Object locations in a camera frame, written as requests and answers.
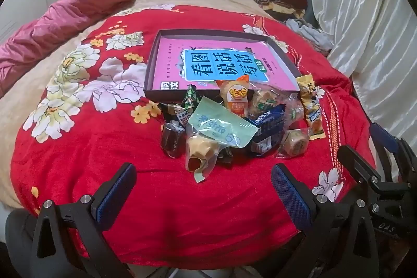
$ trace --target blue grip pad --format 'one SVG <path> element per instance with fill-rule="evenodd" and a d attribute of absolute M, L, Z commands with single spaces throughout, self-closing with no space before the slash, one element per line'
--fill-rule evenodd
<path fill-rule="evenodd" d="M 398 140 L 394 136 L 390 135 L 385 129 L 379 126 L 377 123 L 372 123 L 369 127 L 369 132 L 373 139 L 380 143 L 391 153 L 398 152 Z"/>
<path fill-rule="evenodd" d="M 295 227 L 307 231 L 312 225 L 310 209 L 277 165 L 272 168 L 271 180 Z"/>
<path fill-rule="evenodd" d="M 136 184 L 136 168 L 130 164 L 117 179 L 97 208 L 96 221 L 100 230 L 109 230 Z"/>

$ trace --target beige blanket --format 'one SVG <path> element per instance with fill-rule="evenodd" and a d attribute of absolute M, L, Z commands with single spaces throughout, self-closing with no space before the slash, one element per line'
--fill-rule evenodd
<path fill-rule="evenodd" d="M 129 5 L 143 8 L 160 4 L 194 5 L 219 10 L 256 14 L 272 19 L 253 0 L 135 0 Z M 103 21 L 86 29 L 69 40 L 51 55 L 25 74 L 0 99 L 0 201 L 12 207 L 21 207 L 10 181 L 10 161 L 15 147 L 17 131 L 28 115 L 37 107 L 47 83 L 64 57 L 74 50 L 91 31 L 98 29 Z"/>

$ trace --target satin curtain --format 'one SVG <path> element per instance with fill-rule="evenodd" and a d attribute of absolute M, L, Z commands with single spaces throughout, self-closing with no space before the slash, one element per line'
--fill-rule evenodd
<path fill-rule="evenodd" d="M 312 2 L 320 26 L 334 36 L 332 66 L 352 76 L 368 117 L 417 151 L 417 16 L 408 1 Z"/>

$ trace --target pink pillow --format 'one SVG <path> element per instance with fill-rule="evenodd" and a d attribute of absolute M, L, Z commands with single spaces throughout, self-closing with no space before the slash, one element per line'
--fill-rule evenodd
<path fill-rule="evenodd" d="M 128 0 L 58 0 L 0 46 L 0 98 L 40 60 Z"/>

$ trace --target yellow snack package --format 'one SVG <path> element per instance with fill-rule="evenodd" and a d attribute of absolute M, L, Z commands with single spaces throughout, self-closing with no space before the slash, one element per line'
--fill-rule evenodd
<path fill-rule="evenodd" d="M 216 80 L 216 83 L 220 88 L 224 106 L 239 117 L 246 118 L 249 113 L 249 75 L 243 75 L 231 81 Z"/>
<path fill-rule="evenodd" d="M 300 88 L 301 101 L 304 106 L 304 114 L 310 127 L 310 140 L 325 138 L 323 130 L 322 109 L 317 97 L 313 76 L 305 75 L 296 78 Z"/>

